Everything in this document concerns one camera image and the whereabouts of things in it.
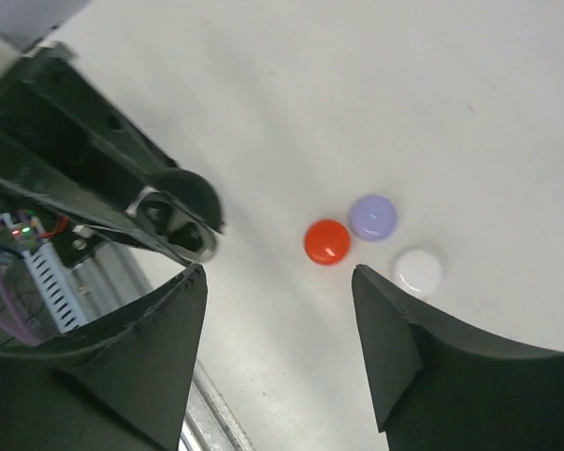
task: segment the white tabletop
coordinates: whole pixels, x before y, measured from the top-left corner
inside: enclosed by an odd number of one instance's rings
[[[257,450],[385,449],[356,263],[389,275],[431,244],[430,303],[564,350],[564,1],[96,0],[57,36],[223,197],[199,357]],[[368,193],[396,202],[395,234],[308,260],[307,226]]]

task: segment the screw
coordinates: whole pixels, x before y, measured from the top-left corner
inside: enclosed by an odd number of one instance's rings
[[[83,251],[84,249],[86,249],[87,243],[86,243],[86,240],[82,240],[80,238],[80,239],[74,240],[72,245],[73,245],[73,249],[76,249],[78,251]]]

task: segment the small sphere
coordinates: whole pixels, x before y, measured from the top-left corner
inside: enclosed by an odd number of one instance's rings
[[[345,226],[332,219],[312,224],[304,239],[307,256],[319,265],[334,265],[342,260],[351,247],[351,237]]]
[[[395,206],[381,195],[365,195],[349,211],[351,232],[365,241],[385,240],[395,231],[397,221]]]
[[[403,291],[424,300],[441,283],[443,266],[433,253],[424,249],[411,249],[395,260],[392,278]]]

